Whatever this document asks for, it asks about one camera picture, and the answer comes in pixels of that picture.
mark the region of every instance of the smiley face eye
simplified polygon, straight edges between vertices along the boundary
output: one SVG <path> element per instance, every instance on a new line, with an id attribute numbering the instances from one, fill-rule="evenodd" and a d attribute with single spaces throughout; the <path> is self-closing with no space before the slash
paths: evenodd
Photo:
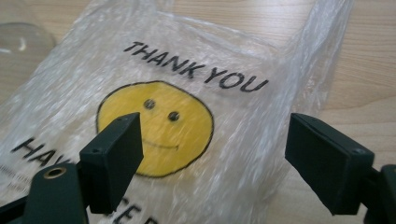
<path id="1" fill-rule="evenodd" d="M 155 101 L 153 101 L 153 100 L 151 100 L 151 99 L 148 99 L 147 101 L 145 101 L 145 103 L 143 103 L 143 106 L 144 106 L 146 109 L 152 109 L 152 108 L 154 108 L 154 106 L 155 106 Z"/>
<path id="2" fill-rule="evenodd" d="M 169 115 L 168 115 L 168 119 L 171 121 L 177 121 L 179 119 L 179 117 L 180 117 L 180 115 L 176 111 L 173 111 L 173 112 L 169 113 Z"/>

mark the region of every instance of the smiley face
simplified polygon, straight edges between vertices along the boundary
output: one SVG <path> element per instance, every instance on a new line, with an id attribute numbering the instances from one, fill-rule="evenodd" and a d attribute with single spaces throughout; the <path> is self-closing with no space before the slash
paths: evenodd
<path id="1" fill-rule="evenodd" d="M 140 113 L 144 159 L 137 173 L 164 177 L 186 168 L 208 147 L 213 116 L 196 97 L 162 81 L 140 82 L 111 92 L 98 110 L 97 130 L 113 119 Z"/>

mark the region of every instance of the transparent plastic bag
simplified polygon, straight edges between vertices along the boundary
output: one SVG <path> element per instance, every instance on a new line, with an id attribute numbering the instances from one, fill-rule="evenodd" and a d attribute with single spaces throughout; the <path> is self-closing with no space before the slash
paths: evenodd
<path id="1" fill-rule="evenodd" d="M 93 0 L 0 107 L 1 203 L 137 111 L 145 159 L 118 211 L 92 222 L 264 222 L 290 112 L 322 108 L 352 1 L 318 0 L 283 47 L 169 7 Z"/>

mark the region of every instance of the black outline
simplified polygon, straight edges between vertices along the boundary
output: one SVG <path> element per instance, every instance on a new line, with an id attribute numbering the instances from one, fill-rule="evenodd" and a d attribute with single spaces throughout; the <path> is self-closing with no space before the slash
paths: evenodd
<path id="1" fill-rule="evenodd" d="M 187 168 L 187 167 L 189 167 L 191 164 L 193 164 L 195 161 L 197 161 L 198 159 L 200 159 L 200 158 L 202 157 L 202 155 L 204 155 L 204 153 L 206 152 L 207 148 L 208 148 L 209 145 L 210 145 L 210 142 L 212 141 L 213 133 L 214 133 L 214 131 L 215 131 L 215 120 L 213 119 L 212 111 L 210 111 L 209 107 L 207 107 L 207 105 L 206 105 L 203 101 L 201 101 L 199 98 L 197 98 L 196 96 L 192 95 L 191 93 L 189 93 L 189 92 L 187 92 L 187 91 L 182 90 L 181 88 L 179 88 L 179 87 L 177 87 L 177 86 L 175 86 L 175 85 L 173 85 L 173 84 L 170 84 L 170 83 L 165 82 L 165 81 L 160 81 L 160 80 L 154 80 L 154 81 L 148 81 L 148 82 L 136 82 L 136 83 L 133 83 L 133 84 L 128 84 L 128 85 L 121 86 L 121 87 L 119 87 L 119 88 L 116 88 L 116 89 L 115 89 L 114 91 L 112 91 L 111 93 L 109 93 L 109 94 L 105 97 L 105 99 L 103 99 L 102 102 L 99 104 L 99 107 L 98 107 L 98 110 L 97 110 L 97 113 L 96 113 L 96 120 L 95 120 L 95 122 L 96 122 L 96 133 L 99 133 L 99 113 L 100 113 L 100 109 L 101 109 L 102 105 L 105 103 L 105 101 L 108 99 L 108 97 L 110 97 L 112 94 L 116 93 L 117 91 L 119 91 L 119 90 L 121 90 L 121 89 L 124 89 L 124 88 L 127 88 L 127 87 L 136 86 L 136 85 L 140 85 L 140 84 L 155 83 L 155 82 L 161 82 L 161 83 L 167 84 L 167 85 L 169 85 L 169 86 L 171 86 L 171 87 L 174 87 L 174 88 L 176 88 L 176 89 L 178 89 L 178 90 L 180 90 L 180 91 L 183 91 L 183 92 L 187 93 L 189 96 L 191 96 L 192 98 L 194 98 L 195 100 L 197 100 L 198 102 L 200 102 L 200 103 L 205 107 L 205 109 L 209 112 L 210 118 L 212 118 L 212 131 L 210 132 L 210 136 L 209 136 L 209 139 L 208 139 L 208 141 L 207 141 L 207 144 L 206 144 L 204 150 L 203 150 L 203 151 L 201 152 L 201 154 L 199 154 L 195 159 L 193 159 L 192 161 L 190 161 L 189 163 L 187 163 L 187 165 L 185 165 L 185 166 L 179 168 L 178 170 L 175 170 L 174 172 L 169 173 L 169 174 L 167 174 L 167 175 L 153 176 L 153 175 L 141 175 L 141 174 L 139 174 L 139 173 L 136 173 L 136 175 L 140 175 L 140 176 L 144 176 L 144 177 L 148 177 L 148 178 L 164 178 L 164 177 L 167 177 L 167 176 L 169 176 L 169 175 L 174 175 L 175 173 L 177 173 L 177 172 L 179 172 L 179 171 L 181 171 L 181 170 L 184 170 L 185 168 Z"/>

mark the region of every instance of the table surface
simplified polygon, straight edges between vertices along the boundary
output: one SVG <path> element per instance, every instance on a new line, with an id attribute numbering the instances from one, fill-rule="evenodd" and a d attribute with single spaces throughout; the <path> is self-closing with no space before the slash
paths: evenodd
<path id="1" fill-rule="evenodd" d="M 58 42 L 89 3 L 88 0 L 25 1 Z M 304 24 L 313 2 L 176 0 L 174 11 L 285 43 Z M 287 22 L 277 27 L 276 20 Z M 320 118 L 371 149 L 375 153 L 375 168 L 379 169 L 384 164 L 396 163 L 395 115 L 396 2 L 356 0 L 330 98 Z M 356 217 L 332 217 L 298 173 L 291 169 L 267 214 L 267 223 L 275 224 L 351 224 L 362 223 L 365 209 L 362 206 Z"/>

